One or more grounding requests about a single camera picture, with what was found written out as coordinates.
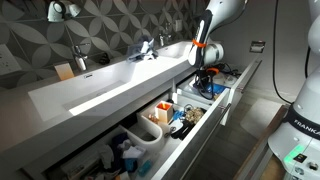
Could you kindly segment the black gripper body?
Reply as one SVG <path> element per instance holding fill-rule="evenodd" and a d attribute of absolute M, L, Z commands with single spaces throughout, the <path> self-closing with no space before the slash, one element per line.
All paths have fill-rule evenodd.
<path fill-rule="evenodd" d="M 213 92 L 213 77 L 218 73 L 219 70 L 214 67 L 198 70 L 195 78 L 195 87 L 200 92 Z"/>

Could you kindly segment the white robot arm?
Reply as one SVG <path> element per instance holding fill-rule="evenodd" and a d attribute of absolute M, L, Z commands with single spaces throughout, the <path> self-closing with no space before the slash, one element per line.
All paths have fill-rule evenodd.
<path fill-rule="evenodd" d="M 196 34 L 192 39 L 188 62 L 198 70 L 220 61 L 224 49 L 219 43 L 209 43 L 210 34 L 223 26 L 237 12 L 242 13 L 248 0 L 210 0 L 200 17 Z"/>

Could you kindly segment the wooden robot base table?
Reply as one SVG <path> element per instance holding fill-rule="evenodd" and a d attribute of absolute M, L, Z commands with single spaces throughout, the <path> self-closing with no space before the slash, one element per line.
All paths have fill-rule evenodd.
<path fill-rule="evenodd" d="M 234 175 L 233 180 L 284 180 L 286 171 L 268 146 L 269 136 L 279 127 L 288 110 L 281 106 L 258 142 Z"/>

